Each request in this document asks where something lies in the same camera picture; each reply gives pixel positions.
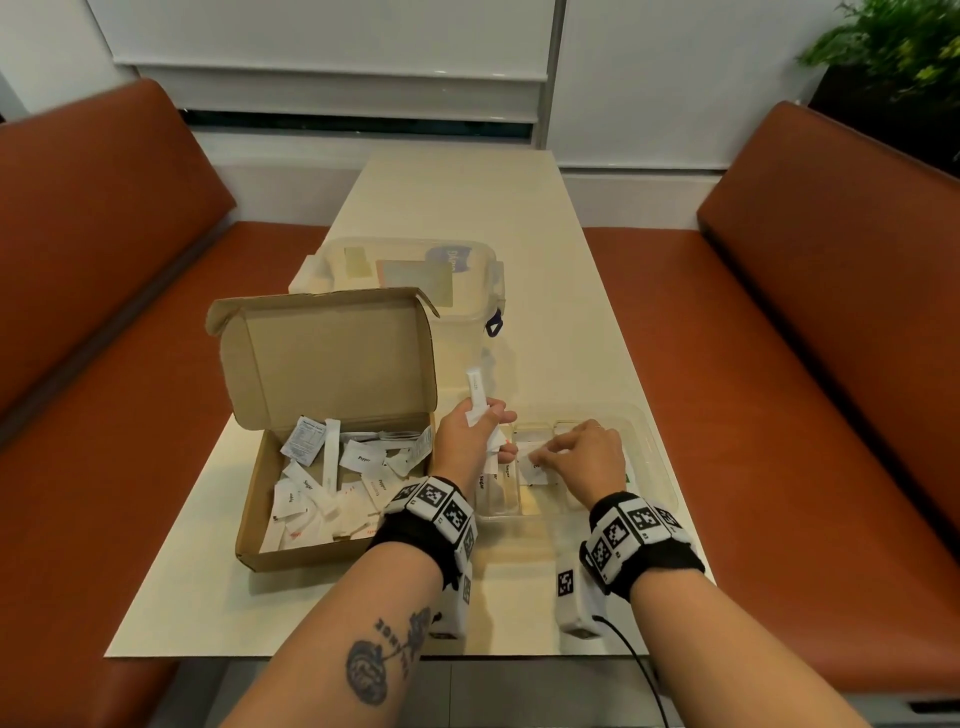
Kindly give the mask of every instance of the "wristband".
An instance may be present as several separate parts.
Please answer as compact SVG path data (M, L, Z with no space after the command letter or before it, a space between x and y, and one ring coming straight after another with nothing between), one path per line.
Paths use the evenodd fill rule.
M648 569L706 571L674 515L627 492L606 496L590 510L590 537L580 544L580 561L604 594L628 601Z
M390 541L414 546L437 562L444 587L459 588L476 537L473 509L460 489L446 478L427 477L404 486L387 503L368 550Z

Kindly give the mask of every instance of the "orange cushion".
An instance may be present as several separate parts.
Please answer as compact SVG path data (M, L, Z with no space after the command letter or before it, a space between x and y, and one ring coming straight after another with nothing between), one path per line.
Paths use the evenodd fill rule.
M153 81L0 126L0 414L233 206Z
M960 686L960 568L694 231L585 231L717 583L838 690Z
M285 293L325 232L234 225L0 451L6 724L153 709L169 664L102 656L231 411L206 310Z
M699 216L960 528L960 180L784 103Z

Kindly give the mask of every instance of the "cardboard box lid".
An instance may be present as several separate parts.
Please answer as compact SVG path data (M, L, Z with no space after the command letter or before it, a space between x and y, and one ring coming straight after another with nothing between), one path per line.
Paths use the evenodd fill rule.
M215 301L206 331L237 423L292 428L320 420L391 418L437 407L433 340L418 288Z

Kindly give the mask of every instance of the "forearm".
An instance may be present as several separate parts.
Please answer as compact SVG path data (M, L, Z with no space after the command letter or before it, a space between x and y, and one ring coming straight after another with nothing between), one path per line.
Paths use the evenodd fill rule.
M300 623L224 726L393 725L442 587L422 551L372 548Z
M636 624L684 725L867 725L816 672L698 571L648 571L630 597Z

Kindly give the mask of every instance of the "white tabletop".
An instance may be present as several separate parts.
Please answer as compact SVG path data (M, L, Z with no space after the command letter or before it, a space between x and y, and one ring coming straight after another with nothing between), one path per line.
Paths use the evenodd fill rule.
M327 240L423 237L490 245L504 261L507 313L490 343L492 390L524 411L587 414L610 403L652 432L664 489L696 531L669 466L633 362L593 264L563 180L546 152L424 144L373 156ZM441 409L466 394L441 392ZM255 574L233 542L259 444L231 418L113 638L108 657L273 655L341 568ZM614 639L561 635L553 618L555 572L536 533L481 538L466 643L426 654L622 654ZM608 599L611 619L642 646L629 606Z

